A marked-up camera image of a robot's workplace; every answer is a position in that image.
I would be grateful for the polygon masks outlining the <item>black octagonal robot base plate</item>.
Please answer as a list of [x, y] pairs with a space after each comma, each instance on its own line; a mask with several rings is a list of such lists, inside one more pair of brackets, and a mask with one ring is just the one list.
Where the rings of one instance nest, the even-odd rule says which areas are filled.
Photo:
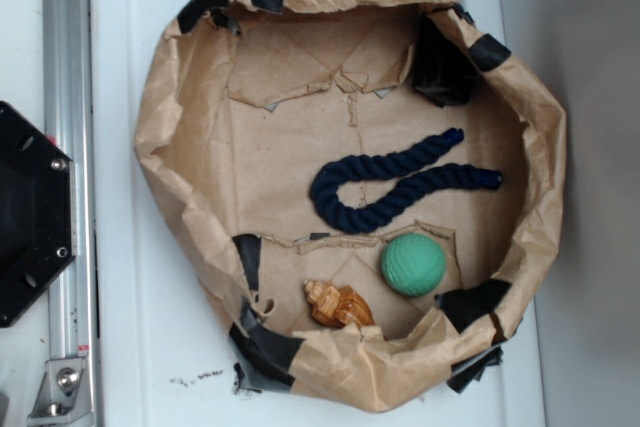
[[75, 258], [74, 163], [1, 103], [1, 326], [9, 328]]

